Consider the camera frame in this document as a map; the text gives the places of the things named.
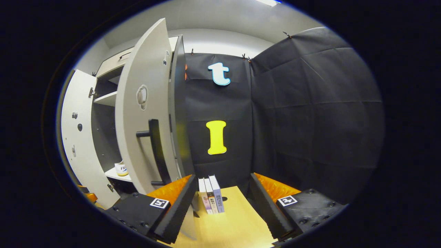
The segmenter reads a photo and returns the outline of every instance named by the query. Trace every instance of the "door hinge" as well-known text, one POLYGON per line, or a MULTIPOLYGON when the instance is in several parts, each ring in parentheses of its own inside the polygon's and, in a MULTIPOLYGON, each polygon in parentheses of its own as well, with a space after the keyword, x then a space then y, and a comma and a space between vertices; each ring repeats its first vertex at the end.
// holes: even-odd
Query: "door hinge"
POLYGON ((97 93, 96 93, 96 92, 93 90, 93 88, 91 87, 90 90, 89 90, 89 98, 90 98, 92 95, 96 96, 97 93))
POLYGON ((112 191, 112 192, 113 192, 113 189, 114 189, 114 187, 113 187, 112 185, 110 185, 110 184, 107 184, 107 187, 109 187, 110 191, 112 191))

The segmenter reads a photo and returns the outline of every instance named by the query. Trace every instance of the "white shelf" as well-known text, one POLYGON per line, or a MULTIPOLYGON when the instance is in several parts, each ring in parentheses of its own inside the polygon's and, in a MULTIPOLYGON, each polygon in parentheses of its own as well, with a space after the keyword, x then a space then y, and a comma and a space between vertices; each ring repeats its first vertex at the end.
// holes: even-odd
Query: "white shelf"
POLYGON ((107 106, 115 107, 116 102, 116 91, 110 94, 104 95, 100 98, 97 98, 93 101, 94 103, 103 104, 107 106))
POLYGON ((106 173, 104 173, 104 174, 110 178, 114 178, 114 179, 118 179, 118 180, 122 180, 122 181, 126 181, 126 182, 132 182, 130 175, 125 175, 123 177, 118 176, 114 167, 111 168, 110 170, 106 171, 106 173))

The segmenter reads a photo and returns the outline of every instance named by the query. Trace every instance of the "open cabinet door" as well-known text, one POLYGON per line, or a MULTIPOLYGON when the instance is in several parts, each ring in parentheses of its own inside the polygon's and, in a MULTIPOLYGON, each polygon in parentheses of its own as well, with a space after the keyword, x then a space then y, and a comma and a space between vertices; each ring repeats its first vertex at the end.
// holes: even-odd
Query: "open cabinet door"
POLYGON ((76 70, 67 86, 61 110, 61 136, 69 164, 82 186, 94 193, 97 202, 105 209, 111 207, 120 196, 108 187, 109 180, 95 151, 91 129, 93 96, 97 78, 76 70))
POLYGON ((168 109, 171 61, 172 49, 162 18, 136 43, 118 84, 116 138, 127 171, 141 194, 152 192, 152 184, 161 186, 179 178, 168 109))

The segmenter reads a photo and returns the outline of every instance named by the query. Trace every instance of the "black door handle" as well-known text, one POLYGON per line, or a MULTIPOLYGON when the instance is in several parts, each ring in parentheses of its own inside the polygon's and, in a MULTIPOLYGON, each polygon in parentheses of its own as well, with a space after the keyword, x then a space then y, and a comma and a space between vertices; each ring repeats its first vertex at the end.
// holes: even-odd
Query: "black door handle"
POLYGON ((151 181, 152 185, 162 186, 172 182, 165 163, 164 152, 161 144, 161 134, 159 133, 159 121, 157 119, 149 120, 149 131, 138 131, 136 137, 150 137, 152 143, 153 156, 162 181, 151 181))

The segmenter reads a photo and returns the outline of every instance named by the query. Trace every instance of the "standing book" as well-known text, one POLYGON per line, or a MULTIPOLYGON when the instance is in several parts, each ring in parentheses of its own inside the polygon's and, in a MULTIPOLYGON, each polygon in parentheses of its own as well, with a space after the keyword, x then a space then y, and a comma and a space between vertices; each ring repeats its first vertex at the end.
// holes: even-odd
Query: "standing book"
POLYGON ((204 203, 207 213, 213 214, 213 210, 211 210, 210 201, 208 200, 207 190, 205 190, 205 181, 203 178, 199 178, 199 194, 201 195, 202 202, 204 203))
POLYGON ((217 211, 219 213, 225 212, 224 202, 222 201, 221 188, 217 183, 216 177, 214 175, 208 177, 210 179, 211 188, 213 189, 214 198, 216 200, 217 211))
POLYGON ((204 178, 205 181, 205 189, 207 190, 208 201, 210 201, 211 210, 213 210, 213 214, 219 213, 217 211, 216 199, 214 198, 213 188, 211 188, 211 183, 209 178, 204 178))

